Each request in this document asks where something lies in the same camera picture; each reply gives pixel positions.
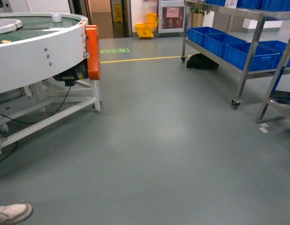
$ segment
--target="potted plant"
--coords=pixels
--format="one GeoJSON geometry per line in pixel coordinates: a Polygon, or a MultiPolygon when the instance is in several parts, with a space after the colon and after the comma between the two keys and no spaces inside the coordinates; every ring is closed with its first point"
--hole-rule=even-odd
{"type": "Polygon", "coordinates": [[[191,17],[191,27],[202,27],[203,19],[205,18],[205,14],[209,14],[209,10],[198,9],[195,7],[190,8],[192,12],[191,17]]]}

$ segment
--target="white cylinder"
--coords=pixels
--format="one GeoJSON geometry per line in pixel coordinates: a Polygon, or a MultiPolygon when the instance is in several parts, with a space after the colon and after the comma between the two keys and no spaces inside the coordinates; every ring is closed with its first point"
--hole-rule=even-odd
{"type": "Polygon", "coordinates": [[[51,14],[51,17],[52,17],[52,21],[54,23],[60,23],[60,22],[62,22],[61,14],[59,14],[59,13],[52,13],[51,14]]]}
{"type": "Polygon", "coordinates": [[[225,7],[236,8],[238,0],[226,0],[225,7]]]}

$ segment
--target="conveyor machine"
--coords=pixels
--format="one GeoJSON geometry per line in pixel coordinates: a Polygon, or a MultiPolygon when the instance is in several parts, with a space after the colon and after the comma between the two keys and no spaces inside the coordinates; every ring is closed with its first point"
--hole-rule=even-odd
{"type": "Polygon", "coordinates": [[[7,122],[35,110],[45,112],[69,94],[71,107],[12,135],[0,135],[1,149],[88,105],[101,112],[99,32],[81,15],[0,14],[0,95],[24,88],[26,96],[0,104],[0,134],[7,122]],[[70,89],[78,84],[80,88],[70,89]]]}

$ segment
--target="green floor sign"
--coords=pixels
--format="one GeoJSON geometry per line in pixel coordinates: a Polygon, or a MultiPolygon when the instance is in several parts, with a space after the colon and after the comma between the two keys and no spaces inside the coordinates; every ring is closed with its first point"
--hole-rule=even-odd
{"type": "Polygon", "coordinates": [[[129,53],[128,48],[114,48],[114,49],[101,49],[100,54],[111,54],[111,53],[129,53]]]}

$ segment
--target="metal rail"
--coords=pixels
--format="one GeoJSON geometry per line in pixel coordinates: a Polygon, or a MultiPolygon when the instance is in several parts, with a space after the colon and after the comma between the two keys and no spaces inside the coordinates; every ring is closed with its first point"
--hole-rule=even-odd
{"type": "Polygon", "coordinates": [[[199,52],[203,53],[205,56],[209,57],[210,59],[214,60],[218,64],[228,68],[229,70],[233,70],[238,77],[240,77],[240,81],[237,87],[236,95],[232,98],[232,107],[234,109],[237,109],[242,102],[241,95],[246,83],[247,79],[252,78],[259,78],[259,77],[266,77],[266,76],[272,76],[275,72],[275,70],[269,70],[269,71],[254,71],[250,72],[250,65],[252,64],[253,57],[255,55],[264,25],[266,21],[276,21],[276,20],[290,20],[290,12],[268,12],[263,10],[254,10],[254,9],[244,9],[244,8],[228,8],[228,7],[222,7],[222,6],[216,6],[216,5],[210,5],[206,3],[199,3],[194,2],[191,0],[184,0],[185,3],[185,26],[184,26],[184,37],[183,37],[183,48],[182,48],[182,61],[184,62],[186,59],[185,56],[185,47],[186,44],[189,46],[197,49],[199,52]],[[256,26],[251,46],[248,52],[248,56],[246,59],[246,63],[243,70],[240,70],[236,68],[235,66],[231,65],[227,61],[223,60],[222,58],[216,56],[215,54],[209,52],[208,50],[204,49],[203,47],[197,45],[196,43],[190,41],[188,36],[188,14],[189,14],[189,8],[190,7],[196,7],[203,10],[210,10],[222,14],[232,15],[232,16],[238,16],[246,19],[256,20],[258,21],[258,24],[256,26]]]}
{"type": "Polygon", "coordinates": [[[290,110],[286,109],[285,107],[283,107],[280,103],[282,104],[287,104],[290,100],[290,97],[287,97],[287,95],[290,95],[290,92],[287,91],[277,91],[276,87],[280,81],[281,78],[281,74],[283,74],[283,72],[286,69],[286,66],[288,64],[288,61],[290,59],[290,39],[287,43],[286,49],[282,55],[281,61],[275,71],[275,74],[272,78],[272,81],[269,85],[267,94],[266,94],[266,98],[264,99],[258,115],[257,115],[257,122],[260,123],[263,120],[263,117],[266,113],[266,110],[268,108],[268,106],[272,106],[273,108],[275,108],[276,110],[278,110],[283,116],[285,116],[286,118],[290,119],[290,110]],[[276,93],[280,93],[284,95],[284,99],[280,99],[279,97],[276,97],[276,93]]]}

